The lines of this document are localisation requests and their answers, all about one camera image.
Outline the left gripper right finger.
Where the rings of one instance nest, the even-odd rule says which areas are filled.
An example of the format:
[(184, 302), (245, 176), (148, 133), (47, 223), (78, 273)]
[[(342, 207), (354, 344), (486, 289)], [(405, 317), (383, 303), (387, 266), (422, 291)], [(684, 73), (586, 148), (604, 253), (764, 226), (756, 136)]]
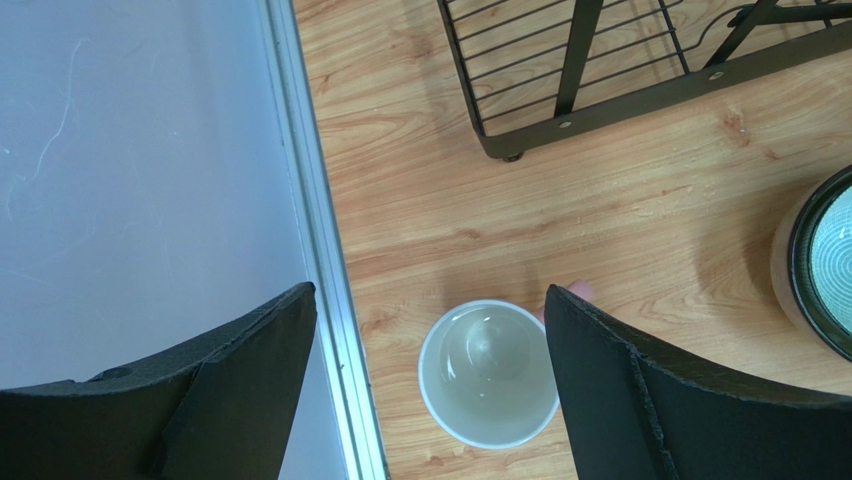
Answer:
[(706, 360), (551, 286), (545, 330), (581, 479), (847, 479), (851, 400)]

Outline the beige brown bowl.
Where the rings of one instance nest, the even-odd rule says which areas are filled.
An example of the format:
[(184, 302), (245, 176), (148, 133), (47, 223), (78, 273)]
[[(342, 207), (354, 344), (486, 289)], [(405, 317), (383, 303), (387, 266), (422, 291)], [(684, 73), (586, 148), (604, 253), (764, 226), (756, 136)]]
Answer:
[(817, 224), (829, 204), (851, 188), (851, 167), (816, 184), (784, 216), (771, 247), (772, 287), (785, 315), (840, 357), (851, 359), (851, 332), (832, 319), (818, 297), (811, 275), (811, 247)]

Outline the pink mug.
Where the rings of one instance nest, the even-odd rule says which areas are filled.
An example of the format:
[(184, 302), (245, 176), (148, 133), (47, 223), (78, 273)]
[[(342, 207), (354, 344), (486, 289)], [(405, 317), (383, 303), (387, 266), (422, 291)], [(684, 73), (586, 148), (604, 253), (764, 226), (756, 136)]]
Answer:
[(417, 371), (430, 415), (468, 446), (520, 446), (559, 408), (542, 309), (498, 299), (457, 305), (426, 335)]

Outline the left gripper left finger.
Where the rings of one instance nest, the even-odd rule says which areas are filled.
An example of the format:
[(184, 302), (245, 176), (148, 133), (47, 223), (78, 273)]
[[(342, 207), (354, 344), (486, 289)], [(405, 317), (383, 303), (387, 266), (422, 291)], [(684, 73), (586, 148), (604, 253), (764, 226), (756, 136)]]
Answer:
[(317, 321), (294, 285), (244, 316), (76, 382), (1, 393), (5, 479), (274, 479)]

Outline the light green bowl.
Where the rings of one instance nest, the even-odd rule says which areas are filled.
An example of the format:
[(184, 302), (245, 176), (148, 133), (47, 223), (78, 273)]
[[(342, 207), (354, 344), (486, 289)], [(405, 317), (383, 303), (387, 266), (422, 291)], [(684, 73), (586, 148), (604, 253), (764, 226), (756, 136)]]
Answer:
[(851, 188), (839, 194), (820, 218), (810, 259), (818, 297), (832, 319), (851, 332)]

